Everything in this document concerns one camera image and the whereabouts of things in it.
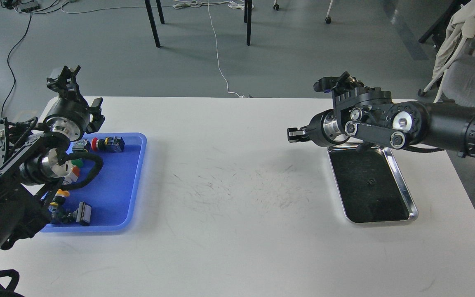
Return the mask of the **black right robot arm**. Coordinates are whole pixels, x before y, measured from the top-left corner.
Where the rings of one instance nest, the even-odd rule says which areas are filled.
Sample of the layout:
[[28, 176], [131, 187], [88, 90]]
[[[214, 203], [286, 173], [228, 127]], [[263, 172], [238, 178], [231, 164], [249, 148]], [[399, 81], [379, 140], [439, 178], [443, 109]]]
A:
[[287, 129], [288, 141], [312, 141], [320, 147], [341, 145], [350, 137], [364, 146], [411, 152], [455, 151], [475, 158], [475, 108], [455, 103], [394, 103], [391, 93], [368, 87], [348, 72], [327, 76], [315, 92], [332, 95], [332, 109], [301, 128]]

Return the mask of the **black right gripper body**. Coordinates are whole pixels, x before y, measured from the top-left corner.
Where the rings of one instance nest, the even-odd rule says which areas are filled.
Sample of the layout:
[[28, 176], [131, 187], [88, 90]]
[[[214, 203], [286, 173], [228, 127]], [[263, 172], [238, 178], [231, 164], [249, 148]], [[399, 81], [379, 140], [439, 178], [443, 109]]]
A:
[[308, 136], [320, 147], [341, 145], [344, 143], [344, 134], [338, 127], [333, 111], [324, 111], [315, 115], [308, 125]]

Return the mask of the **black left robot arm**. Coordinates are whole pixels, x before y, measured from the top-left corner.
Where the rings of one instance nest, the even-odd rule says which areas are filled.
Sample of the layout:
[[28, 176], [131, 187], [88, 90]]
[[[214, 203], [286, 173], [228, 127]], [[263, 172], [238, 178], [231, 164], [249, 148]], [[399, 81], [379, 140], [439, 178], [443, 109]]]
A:
[[[96, 154], [66, 153], [71, 142], [97, 132], [105, 120], [103, 99], [89, 105], [81, 95], [79, 71], [80, 66], [64, 66], [60, 75], [47, 78], [47, 88], [59, 96], [43, 122], [37, 117], [15, 123], [0, 120], [0, 250], [32, 238], [50, 222], [48, 206], [57, 190], [82, 188], [103, 167]], [[15, 269], [1, 270], [0, 297], [17, 297], [18, 282]]]

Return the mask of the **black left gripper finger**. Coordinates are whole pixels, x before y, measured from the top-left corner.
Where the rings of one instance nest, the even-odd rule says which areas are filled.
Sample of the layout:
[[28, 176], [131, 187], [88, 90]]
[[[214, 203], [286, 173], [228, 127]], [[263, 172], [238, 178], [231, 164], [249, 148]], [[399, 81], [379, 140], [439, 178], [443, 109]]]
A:
[[91, 106], [87, 107], [87, 113], [92, 117], [89, 124], [85, 129], [85, 133], [91, 134], [96, 133], [100, 130], [102, 124], [105, 121], [105, 117], [102, 115], [101, 105], [103, 103], [103, 98], [96, 98], [92, 102]]
[[80, 71], [81, 66], [74, 67], [64, 66], [59, 69], [54, 69], [47, 77], [47, 88], [59, 94], [61, 99], [67, 99], [75, 103], [82, 102], [82, 95], [77, 83], [76, 76]]

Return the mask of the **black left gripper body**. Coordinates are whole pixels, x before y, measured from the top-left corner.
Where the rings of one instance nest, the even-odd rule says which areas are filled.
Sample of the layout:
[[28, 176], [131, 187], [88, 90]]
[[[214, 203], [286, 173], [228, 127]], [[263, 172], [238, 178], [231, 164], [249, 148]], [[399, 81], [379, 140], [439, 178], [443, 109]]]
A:
[[89, 105], [85, 99], [81, 103], [75, 103], [59, 98], [45, 117], [47, 130], [64, 134], [71, 142], [80, 140], [86, 134], [86, 127], [92, 119], [87, 113], [87, 107]]

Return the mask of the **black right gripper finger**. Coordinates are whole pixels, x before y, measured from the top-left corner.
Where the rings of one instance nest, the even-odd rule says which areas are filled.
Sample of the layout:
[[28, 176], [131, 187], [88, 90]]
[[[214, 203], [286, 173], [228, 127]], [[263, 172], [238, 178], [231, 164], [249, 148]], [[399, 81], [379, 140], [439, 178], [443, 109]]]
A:
[[287, 128], [287, 139], [289, 143], [308, 142], [311, 137], [308, 135], [307, 126], [301, 128]]

